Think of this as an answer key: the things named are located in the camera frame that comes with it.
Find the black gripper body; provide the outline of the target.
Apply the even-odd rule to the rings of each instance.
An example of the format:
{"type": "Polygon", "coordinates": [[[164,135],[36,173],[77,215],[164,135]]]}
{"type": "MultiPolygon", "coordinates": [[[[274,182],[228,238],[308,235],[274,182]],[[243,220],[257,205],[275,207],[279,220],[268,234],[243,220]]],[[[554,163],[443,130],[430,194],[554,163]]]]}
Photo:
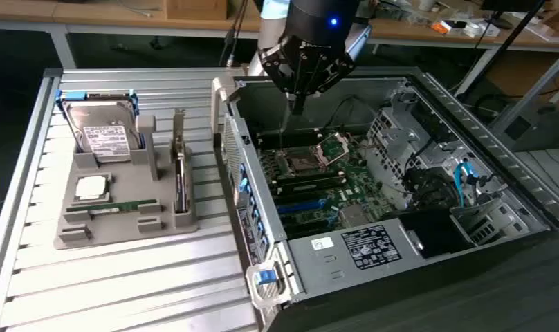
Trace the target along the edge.
{"type": "Polygon", "coordinates": [[[296,57],[304,42],[330,55],[343,55],[354,18],[352,0],[291,1],[282,40],[283,54],[296,57]]]}

